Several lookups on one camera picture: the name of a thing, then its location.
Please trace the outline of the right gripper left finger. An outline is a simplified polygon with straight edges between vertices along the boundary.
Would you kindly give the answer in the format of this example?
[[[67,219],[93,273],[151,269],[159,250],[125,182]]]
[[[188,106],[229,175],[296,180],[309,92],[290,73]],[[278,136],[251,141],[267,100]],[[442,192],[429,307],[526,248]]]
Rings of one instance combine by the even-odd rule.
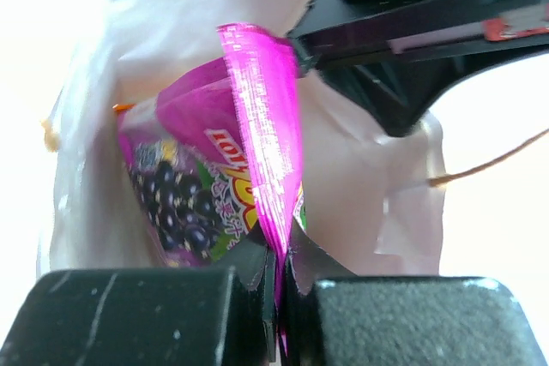
[[[255,225],[216,265],[228,271],[222,310],[223,362],[276,360],[276,255]]]

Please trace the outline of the brown paper bag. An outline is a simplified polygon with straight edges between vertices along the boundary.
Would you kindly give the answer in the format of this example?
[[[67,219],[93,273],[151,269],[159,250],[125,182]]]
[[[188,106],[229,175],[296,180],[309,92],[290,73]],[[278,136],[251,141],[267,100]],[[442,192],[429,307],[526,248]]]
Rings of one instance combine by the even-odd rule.
[[[222,56],[217,28],[287,33],[310,0],[106,0],[94,9],[45,126],[57,153],[53,226],[37,272],[145,267],[163,259],[126,164],[189,169],[160,117],[160,92]],[[357,274],[436,274],[443,246],[442,128],[426,116],[387,136],[366,111],[310,72],[299,81],[307,234]]]

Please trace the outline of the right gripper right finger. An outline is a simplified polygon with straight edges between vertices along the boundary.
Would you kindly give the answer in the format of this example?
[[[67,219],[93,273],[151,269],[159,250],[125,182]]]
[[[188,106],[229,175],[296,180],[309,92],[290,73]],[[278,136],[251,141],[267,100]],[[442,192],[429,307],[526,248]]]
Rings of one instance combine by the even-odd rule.
[[[310,239],[299,223],[292,224],[282,294],[284,365],[324,364],[320,309],[313,286],[320,279],[352,276]]]

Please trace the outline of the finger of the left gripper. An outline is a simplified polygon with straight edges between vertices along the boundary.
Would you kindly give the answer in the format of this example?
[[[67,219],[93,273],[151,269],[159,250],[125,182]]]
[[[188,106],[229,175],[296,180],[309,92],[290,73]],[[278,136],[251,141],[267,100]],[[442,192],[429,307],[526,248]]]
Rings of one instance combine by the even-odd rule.
[[[471,57],[446,57],[322,69],[319,75],[372,115],[387,135],[403,137],[450,87],[484,69]]]
[[[311,0],[287,34],[302,75],[312,69],[355,64],[413,62],[414,46],[397,40],[419,34],[427,0]]]

